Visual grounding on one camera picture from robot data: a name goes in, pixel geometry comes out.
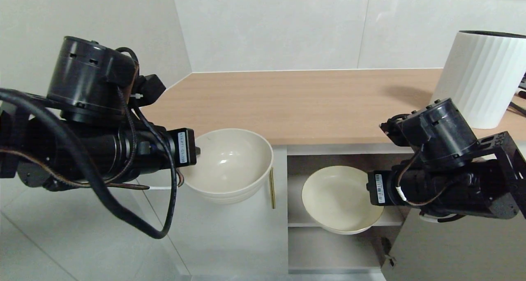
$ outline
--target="cream bowl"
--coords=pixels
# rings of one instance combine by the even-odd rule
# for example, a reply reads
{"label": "cream bowl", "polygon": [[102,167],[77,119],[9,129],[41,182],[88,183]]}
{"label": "cream bowl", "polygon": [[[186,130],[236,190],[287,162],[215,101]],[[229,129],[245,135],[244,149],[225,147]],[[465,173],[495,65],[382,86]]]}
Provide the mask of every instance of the cream bowl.
{"label": "cream bowl", "polygon": [[331,166],[313,173],[301,199],[310,217],[322,228],[342,235],[369,229],[383,212],[370,203],[367,173],[347,166]]}
{"label": "cream bowl", "polygon": [[238,203],[254,195],[265,182],[274,161],[270,143],[244,129],[220,129],[196,138],[201,149],[194,166],[181,168],[185,184],[203,198]]}

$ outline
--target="barcode label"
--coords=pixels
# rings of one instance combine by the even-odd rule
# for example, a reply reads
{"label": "barcode label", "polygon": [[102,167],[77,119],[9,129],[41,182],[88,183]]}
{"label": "barcode label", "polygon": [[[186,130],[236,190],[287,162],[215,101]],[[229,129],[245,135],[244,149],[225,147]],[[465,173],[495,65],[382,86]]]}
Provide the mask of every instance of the barcode label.
{"label": "barcode label", "polygon": [[188,162],[186,154],[186,134],[184,132],[177,133],[177,138],[179,142],[179,163],[184,164]]}
{"label": "barcode label", "polygon": [[380,174],[375,174],[374,178],[376,180],[376,194],[378,195],[378,203],[385,203],[385,197],[383,194],[383,181]]}

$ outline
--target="cabinet door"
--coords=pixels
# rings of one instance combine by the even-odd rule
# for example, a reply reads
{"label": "cabinet door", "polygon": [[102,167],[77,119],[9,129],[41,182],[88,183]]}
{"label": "cabinet door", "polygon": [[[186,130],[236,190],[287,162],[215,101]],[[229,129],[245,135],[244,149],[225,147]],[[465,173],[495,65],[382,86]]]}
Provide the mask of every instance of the cabinet door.
{"label": "cabinet door", "polygon": [[[177,192],[169,237],[192,275],[287,274],[287,149],[274,147],[276,209],[269,184],[249,199],[230,205],[206,201],[188,186]],[[144,175],[139,182],[168,185],[166,171]],[[147,191],[164,220],[168,194]]]}
{"label": "cabinet door", "polygon": [[382,267],[387,281],[526,280],[526,220],[466,216],[428,223],[411,210]]}

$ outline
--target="white wall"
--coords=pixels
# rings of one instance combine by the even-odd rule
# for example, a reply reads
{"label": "white wall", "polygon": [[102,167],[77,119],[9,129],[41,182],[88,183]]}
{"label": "white wall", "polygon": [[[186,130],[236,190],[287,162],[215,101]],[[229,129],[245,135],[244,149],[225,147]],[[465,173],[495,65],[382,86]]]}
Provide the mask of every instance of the white wall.
{"label": "white wall", "polygon": [[[66,35],[132,48],[141,73],[166,86],[191,73],[173,0],[0,0],[0,12],[3,88],[45,94]],[[18,178],[0,187],[2,281],[180,279],[170,240],[116,219],[91,190],[51,193]],[[142,192],[112,193],[160,228]]]}
{"label": "white wall", "polygon": [[175,0],[193,72],[443,67],[458,30],[526,33],[526,0]]}

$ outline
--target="black wire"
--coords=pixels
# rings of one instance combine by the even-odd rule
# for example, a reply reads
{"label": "black wire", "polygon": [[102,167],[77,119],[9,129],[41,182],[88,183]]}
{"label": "black wire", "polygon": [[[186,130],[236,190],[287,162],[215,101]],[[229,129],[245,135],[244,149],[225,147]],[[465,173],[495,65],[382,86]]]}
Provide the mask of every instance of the black wire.
{"label": "black wire", "polygon": [[[115,51],[118,52],[126,52],[128,53],[135,62],[137,62],[137,66],[139,66],[139,59],[137,58],[137,55],[133,50],[131,50],[128,47],[119,47],[115,49]],[[173,219],[173,210],[175,209],[175,198],[177,194],[177,176],[180,175],[182,179],[180,179],[179,184],[182,185],[184,183],[184,176],[179,172],[178,169],[175,167],[175,161],[173,159],[173,155],[170,151],[170,146],[166,143],[165,139],[158,133],[158,131],[146,120],[146,117],[139,109],[139,106],[137,105],[137,102],[135,101],[135,98],[130,98],[131,101],[131,107],[135,111],[135,114],[139,117],[139,119],[143,122],[143,124],[150,130],[152,135],[157,139],[157,141],[163,146],[166,155],[168,156],[168,160],[170,161],[170,173],[171,173],[171,191],[170,191],[170,202],[168,203],[168,212],[166,214],[165,223],[163,226],[162,232],[168,232],[171,226],[171,222]]]}
{"label": "black wire", "polygon": [[139,106],[137,105],[137,102],[135,101],[135,98],[130,98],[131,101],[131,107],[135,111],[135,114],[139,117],[139,119],[144,123],[144,125],[150,130],[150,132],[154,135],[154,137],[157,139],[157,141],[163,146],[166,155],[168,156],[168,160],[170,161],[170,173],[171,173],[171,191],[170,191],[170,202],[168,203],[168,212],[166,213],[166,219],[163,226],[162,233],[167,233],[171,226],[171,221],[173,219],[173,210],[175,209],[175,198],[177,195],[177,169],[175,167],[175,161],[173,159],[173,155],[170,151],[169,144],[166,143],[165,139],[158,133],[158,131],[146,120],[146,117],[144,116],[143,112],[139,109]]}
{"label": "black wire", "polygon": [[406,117],[406,116],[409,116],[409,114],[396,115],[396,116],[390,118],[389,120],[398,120],[398,119],[401,119],[401,118]]}
{"label": "black wire", "polygon": [[526,117],[526,109],[524,109],[522,106],[517,105],[513,101],[510,102],[510,106]]}
{"label": "black wire", "polygon": [[462,214],[455,214],[451,217],[447,217],[445,219],[437,219],[436,221],[439,222],[439,223],[450,223],[452,221],[458,221],[459,219],[463,218],[463,217],[466,217],[465,215],[462,215]]}
{"label": "black wire", "polygon": [[119,95],[120,103],[122,104],[122,108],[124,109],[124,114],[126,115],[126,118],[128,119],[128,123],[130,125],[131,129],[131,153],[128,158],[128,161],[126,162],[126,165],[124,165],[124,168],[117,173],[115,176],[107,180],[106,182],[113,182],[120,178],[133,164],[133,161],[135,159],[135,155],[137,154],[137,133],[135,131],[135,124],[133,123],[132,114],[130,113],[130,110],[128,108],[128,104],[126,103],[126,99],[124,98],[124,94],[122,93],[122,90],[117,87],[117,94]]}
{"label": "black wire", "polygon": [[133,60],[135,60],[135,62],[139,63],[139,58],[137,58],[137,55],[135,55],[135,52],[133,52],[132,49],[130,49],[128,47],[119,47],[119,48],[115,49],[115,51],[121,52],[121,53],[126,52],[126,53],[128,53],[130,55],[130,57]]}
{"label": "black wire", "polygon": [[150,224],[146,223],[146,221],[138,217],[135,213],[122,206],[115,199],[115,197],[113,197],[109,189],[106,187],[102,176],[100,176],[97,167],[93,163],[84,145],[71,131],[71,129],[60,122],[60,120],[54,114],[48,111],[40,103],[33,102],[26,94],[16,90],[0,88],[0,100],[16,105],[32,114],[42,124],[44,124],[59,141],[64,144],[64,147],[67,149],[77,164],[77,167],[84,174],[84,177],[92,186],[92,189],[99,198],[100,202],[113,215],[136,227],[152,238],[160,239],[166,236],[168,232],[166,227],[164,227],[161,231],[156,230]]}
{"label": "black wire", "polygon": [[[25,158],[26,160],[36,165],[39,165],[45,172],[51,174],[51,176],[53,176],[55,180],[63,182],[66,185],[73,186],[76,188],[85,188],[85,189],[91,187],[88,182],[76,182],[76,181],[67,179],[64,175],[58,173],[57,171],[49,167],[49,165],[47,165],[45,162],[39,160],[38,158],[34,157],[32,154],[28,152],[25,152],[24,150],[0,146],[0,152],[5,152],[6,154],[11,154],[11,155],[17,155],[19,157]],[[121,189],[136,189],[140,191],[144,191],[145,189],[150,189],[150,186],[135,185],[135,184],[113,184],[111,182],[110,183],[106,182],[106,186],[107,187],[118,187]]]}

